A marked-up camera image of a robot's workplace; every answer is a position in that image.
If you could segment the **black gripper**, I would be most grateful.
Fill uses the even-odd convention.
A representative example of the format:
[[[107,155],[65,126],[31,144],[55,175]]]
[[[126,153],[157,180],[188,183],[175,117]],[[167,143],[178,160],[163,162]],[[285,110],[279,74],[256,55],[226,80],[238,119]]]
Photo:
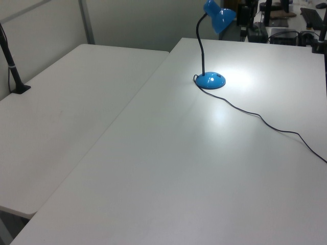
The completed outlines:
[[[256,1],[240,1],[237,8],[237,25],[241,27],[240,41],[245,41],[247,32],[254,32],[250,21],[256,15]]]

